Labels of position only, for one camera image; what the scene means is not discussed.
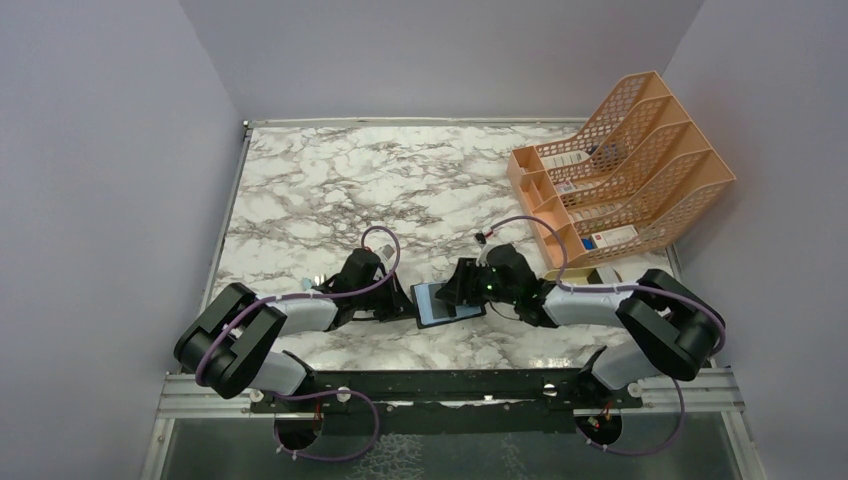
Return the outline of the orange mesh file organizer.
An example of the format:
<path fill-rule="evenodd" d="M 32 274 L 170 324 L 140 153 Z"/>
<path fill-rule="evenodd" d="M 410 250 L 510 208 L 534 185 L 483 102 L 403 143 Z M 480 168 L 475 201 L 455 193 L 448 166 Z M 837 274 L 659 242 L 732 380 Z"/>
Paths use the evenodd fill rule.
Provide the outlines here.
<path fill-rule="evenodd" d="M 550 268 L 588 267 L 670 246 L 736 177 L 655 71 L 615 85 L 572 137 L 511 152 L 507 177 Z M 634 225 L 621 245 L 581 238 Z"/>

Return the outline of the black leather card holder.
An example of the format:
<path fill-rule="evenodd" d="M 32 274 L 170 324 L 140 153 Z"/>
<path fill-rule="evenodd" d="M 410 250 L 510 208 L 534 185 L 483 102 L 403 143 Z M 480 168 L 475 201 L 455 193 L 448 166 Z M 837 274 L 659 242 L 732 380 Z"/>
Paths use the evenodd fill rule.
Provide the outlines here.
<path fill-rule="evenodd" d="M 410 297 L 417 309 L 415 314 L 418 329 L 428 329 L 486 315 L 484 306 L 453 306 L 436 297 L 436 293 L 446 285 L 445 282 L 415 284 L 410 289 Z"/>

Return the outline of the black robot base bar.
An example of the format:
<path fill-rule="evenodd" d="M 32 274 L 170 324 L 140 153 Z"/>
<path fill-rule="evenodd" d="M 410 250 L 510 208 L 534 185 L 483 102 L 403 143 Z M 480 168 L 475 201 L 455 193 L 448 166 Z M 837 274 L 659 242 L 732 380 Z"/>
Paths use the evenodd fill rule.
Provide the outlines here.
<path fill-rule="evenodd" d="M 285 431 L 330 436 L 571 433 L 578 415 L 639 409 L 626 389 L 578 388 L 579 369 L 316 371 L 292 400 L 250 405 Z"/>

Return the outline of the white card box in organizer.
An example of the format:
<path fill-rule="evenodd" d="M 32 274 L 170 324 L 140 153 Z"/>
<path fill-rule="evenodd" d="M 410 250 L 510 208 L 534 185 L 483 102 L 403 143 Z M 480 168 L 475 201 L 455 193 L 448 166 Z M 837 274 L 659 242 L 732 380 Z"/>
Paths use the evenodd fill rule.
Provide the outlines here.
<path fill-rule="evenodd" d="M 638 230 L 634 225 L 626 225 L 600 232 L 595 232 L 581 238 L 581 243 L 586 250 L 598 248 L 609 248 L 627 243 L 638 236 Z"/>

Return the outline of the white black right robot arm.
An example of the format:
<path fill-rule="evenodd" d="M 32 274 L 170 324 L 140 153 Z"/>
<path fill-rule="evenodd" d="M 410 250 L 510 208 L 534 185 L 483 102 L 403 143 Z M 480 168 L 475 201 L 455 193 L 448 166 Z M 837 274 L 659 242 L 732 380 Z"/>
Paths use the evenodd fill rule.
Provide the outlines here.
<path fill-rule="evenodd" d="M 452 307 L 508 304 L 534 327 L 625 329 L 629 340 L 600 348 L 580 370 L 577 393 L 592 407 L 643 378 L 691 381 L 726 340 L 716 311 L 663 270 L 649 269 L 631 284 L 559 283 L 537 276 L 510 244 L 486 249 L 483 259 L 459 259 L 435 296 Z"/>

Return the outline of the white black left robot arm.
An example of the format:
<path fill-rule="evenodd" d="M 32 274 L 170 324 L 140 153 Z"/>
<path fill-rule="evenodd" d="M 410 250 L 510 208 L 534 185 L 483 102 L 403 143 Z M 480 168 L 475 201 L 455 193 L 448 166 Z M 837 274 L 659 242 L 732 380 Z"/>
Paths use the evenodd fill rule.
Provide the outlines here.
<path fill-rule="evenodd" d="M 329 332 L 357 320 L 409 319 L 415 305 L 385 259 L 356 248 L 341 270 L 305 292 L 261 298 L 242 283 L 226 286 L 177 340 L 173 355 L 200 386 L 230 399 L 248 389 L 276 393 L 298 411 L 313 401 L 313 370 L 275 341 L 304 332 Z"/>

